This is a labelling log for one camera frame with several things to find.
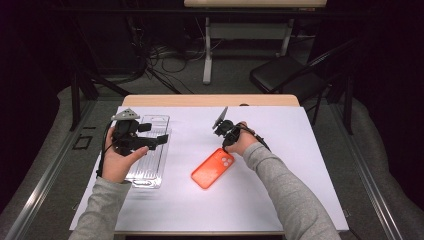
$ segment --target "black chair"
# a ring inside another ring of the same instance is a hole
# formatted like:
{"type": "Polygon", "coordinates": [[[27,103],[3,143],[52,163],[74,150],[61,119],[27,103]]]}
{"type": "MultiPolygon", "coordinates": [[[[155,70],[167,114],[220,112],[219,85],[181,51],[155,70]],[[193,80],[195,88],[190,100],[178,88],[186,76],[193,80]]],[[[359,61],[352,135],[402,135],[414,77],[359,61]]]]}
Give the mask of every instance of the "black chair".
{"type": "Polygon", "coordinates": [[[357,39],[350,40],[306,65],[290,56],[276,58],[251,70],[250,81],[263,93],[293,94],[301,105],[306,100],[318,96],[316,104],[306,110],[315,108],[311,123],[314,125],[323,92],[336,79],[347,76],[351,70],[347,56],[357,42],[357,39]]]}

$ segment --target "hand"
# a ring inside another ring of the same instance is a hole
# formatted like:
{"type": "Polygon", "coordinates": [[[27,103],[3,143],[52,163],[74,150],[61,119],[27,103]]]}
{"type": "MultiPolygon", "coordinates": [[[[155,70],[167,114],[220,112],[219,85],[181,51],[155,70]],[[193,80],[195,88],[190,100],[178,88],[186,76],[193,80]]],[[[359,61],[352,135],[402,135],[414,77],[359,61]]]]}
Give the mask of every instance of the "hand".
{"type": "Polygon", "coordinates": [[[111,146],[112,133],[114,130],[115,127],[111,127],[107,132],[105,149],[109,149],[107,149],[105,153],[102,178],[111,182],[122,183],[125,180],[125,176],[127,176],[131,165],[146,155],[149,148],[147,146],[141,147],[126,157],[120,155],[115,152],[115,148],[111,146]]]}
{"type": "MultiPolygon", "coordinates": [[[[246,122],[240,122],[241,125],[247,127],[246,122]]],[[[258,142],[258,140],[246,130],[240,130],[240,136],[236,143],[231,146],[226,146],[225,150],[229,153],[235,152],[240,156],[243,156],[244,151],[253,143],[258,142]]]]}

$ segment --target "clear plastic container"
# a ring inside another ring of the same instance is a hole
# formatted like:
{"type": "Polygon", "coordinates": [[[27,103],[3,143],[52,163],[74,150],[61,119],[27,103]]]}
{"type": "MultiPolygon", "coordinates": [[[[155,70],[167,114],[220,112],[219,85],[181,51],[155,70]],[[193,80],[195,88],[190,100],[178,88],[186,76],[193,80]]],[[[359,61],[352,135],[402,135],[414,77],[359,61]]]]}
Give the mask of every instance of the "clear plastic container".
{"type": "Polygon", "coordinates": [[[134,163],[128,172],[126,180],[132,182],[136,188],[159,188],[162,183],[168,153],[171,129],[168,128],[169,116],[145,115],[141,123],[151,123],[152,129],[137,133],[139,137],[156,138],[168,134],[168,142],[158,145],[156,150],[149,150],[147,155],[134,163]]]}

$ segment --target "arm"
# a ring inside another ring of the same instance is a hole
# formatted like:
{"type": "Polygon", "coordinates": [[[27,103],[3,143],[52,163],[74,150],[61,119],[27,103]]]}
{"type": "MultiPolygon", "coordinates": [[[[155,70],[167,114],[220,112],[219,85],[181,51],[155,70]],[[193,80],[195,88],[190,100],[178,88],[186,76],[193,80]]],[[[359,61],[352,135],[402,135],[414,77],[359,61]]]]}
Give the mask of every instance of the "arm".
{"type": "Polygon", "coordinates": [[[131,187],[125,177],[131,165],[149,150],[142,147],[126,157],[119,155],[113,147],[109,148],[113,130],[110,128],[106,137],[102,177],[97,178],[87,209],[69,239],[113,239],[119,211],[131,187]]]}
{"type": "Polygon", "coordinates": [[[287,239],[340,239],[315,194],[252,134],[242,130],[239,140],[226,150],[243,156],[247,166],[257,173],[274,204],[287,239]]]}

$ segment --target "orange phone case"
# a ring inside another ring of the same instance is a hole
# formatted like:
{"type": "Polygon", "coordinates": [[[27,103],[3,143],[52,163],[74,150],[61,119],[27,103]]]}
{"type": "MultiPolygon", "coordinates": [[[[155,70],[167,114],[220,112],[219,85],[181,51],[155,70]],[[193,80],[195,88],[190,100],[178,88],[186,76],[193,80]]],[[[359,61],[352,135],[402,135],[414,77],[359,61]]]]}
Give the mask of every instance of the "orange phone case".
{"type": "Polygon", "coordinates": [[[218,148],[191,173],[191,178],[203,189],[208,189],[232,164],[234,157],[218,148]]]}

